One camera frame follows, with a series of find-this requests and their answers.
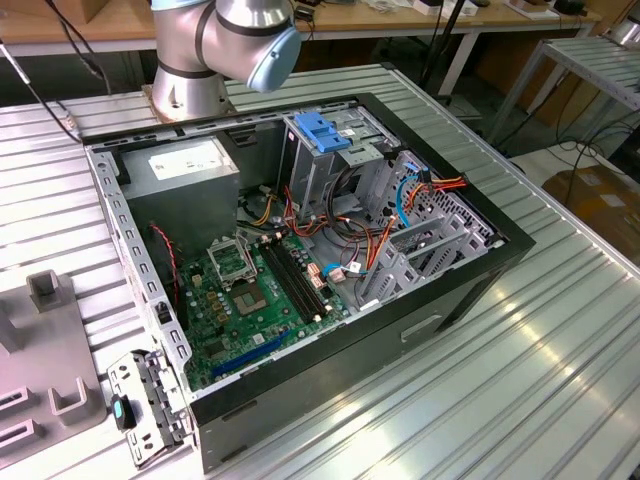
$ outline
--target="aluminum profile table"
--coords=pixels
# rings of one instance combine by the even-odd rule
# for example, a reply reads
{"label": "aluminum profile table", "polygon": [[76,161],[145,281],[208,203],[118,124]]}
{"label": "aluminum profile table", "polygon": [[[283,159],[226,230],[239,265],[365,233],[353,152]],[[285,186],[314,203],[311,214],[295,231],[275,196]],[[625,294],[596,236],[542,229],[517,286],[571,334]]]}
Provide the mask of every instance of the aluminum profile table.
{"label": "aluminum profile table", "polygon": [[626,105],[631,110],[640,109],[640,93],[635,89],[640,79],[639,50],[628,50],[602,37],[542,40],[496,114],[493,129],[488,137],[489,142],[493,142],[502,131],[509,113],[545,57],[554,60],[558,66],[540,89],[529,111],[546,98],[566,70],[575,73],[611,97],[612,100],[607,102],[601,114],[596,115],[597,118],[602,118],[602,113],[605,113],[614,101]]}
{"label": "aluminum profile table", "polygon": [[[537,242],[459,324],[265,439],[213,478],[627,478],[640,462],[640,272],[405,77],[293,75],[241,111],[375,93]],[[156,123],[140,93],[67,102],[87,134]],[[35,105],[0,110],[0,288],[69,273],[102,380],[149,339],[82,148]],[[2,478],[200,478],[190,445],[137,472],[109,417]]]}

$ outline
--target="green motherboard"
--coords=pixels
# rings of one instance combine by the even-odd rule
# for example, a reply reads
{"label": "green motherboard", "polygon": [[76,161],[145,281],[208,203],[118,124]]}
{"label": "green motherboard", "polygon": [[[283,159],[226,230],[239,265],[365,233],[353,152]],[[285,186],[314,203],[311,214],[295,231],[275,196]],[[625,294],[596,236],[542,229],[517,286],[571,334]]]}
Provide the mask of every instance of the green motherboard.
{"label": "green motherboard", "polygon": [[[263,255],[265,251],[258,245],[248,248],[257,270],[255,281],[236,282],[229,291],[221,285],[209,257],[183,265],[180,275],[187,285],[188,304],[185,335],[192,350],[185,370],[192,391],[336,325],[349,315],[330,287],[312,286],[306,269],[312,260],[298,238],[286,237],[279,245],[292,256],[314,295],[322,302],[323,316],[309,321],[300,309],[296,310],[296,303],[285,293]],[[227,261],[223,256],[218,263],[222,267]],[[241,266],[237,259],[233,263],[235,268]]]}

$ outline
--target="yellow wire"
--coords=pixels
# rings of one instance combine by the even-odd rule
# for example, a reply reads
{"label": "yellow wire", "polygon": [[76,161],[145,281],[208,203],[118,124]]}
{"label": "yellow wire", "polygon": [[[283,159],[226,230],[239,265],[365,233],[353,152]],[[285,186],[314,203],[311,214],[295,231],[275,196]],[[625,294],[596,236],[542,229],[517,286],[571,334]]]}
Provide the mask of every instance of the yellow wire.
{"label": "yellow wire", "polygon": [[272,201],[273,201],[273,195],[269,195],[269,200],[267,200],[267,207],[265,208],[264,213],[262,214],[262,217],[260,217],[259,220],[256,220],[255,222],[253,222],[252,225],[259,227],[260,225],[263,225],[267,222],[267,220],[269,219],[269,214],[271,213]]}

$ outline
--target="motherboard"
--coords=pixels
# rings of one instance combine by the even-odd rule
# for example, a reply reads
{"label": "motherboard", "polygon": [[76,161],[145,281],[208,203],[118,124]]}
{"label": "motherboard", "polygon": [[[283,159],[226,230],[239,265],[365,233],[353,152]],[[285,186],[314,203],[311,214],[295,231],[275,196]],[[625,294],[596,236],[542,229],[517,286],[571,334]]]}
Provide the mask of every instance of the motherboard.
{"label": "motherboard", "polygon": [[232,242],[213,258],[210,253],[180,268],[187,285],[185,335],[193,355],[185,370],[192,391],[349,316],[298,238],[246,246],[255,277],[230,284],[229,275],[247,270]]}

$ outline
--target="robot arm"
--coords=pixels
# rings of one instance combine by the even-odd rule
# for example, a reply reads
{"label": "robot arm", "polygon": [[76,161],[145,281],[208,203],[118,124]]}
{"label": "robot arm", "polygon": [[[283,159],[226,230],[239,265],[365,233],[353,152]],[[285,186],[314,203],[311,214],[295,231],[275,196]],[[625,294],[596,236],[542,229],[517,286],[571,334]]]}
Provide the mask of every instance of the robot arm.
{"label": "robot arm", "polygon": [[300,52],[288,0],[153,0],[153,104],[168,120],[228,112],[223,75],[259,92],[289,76]]}

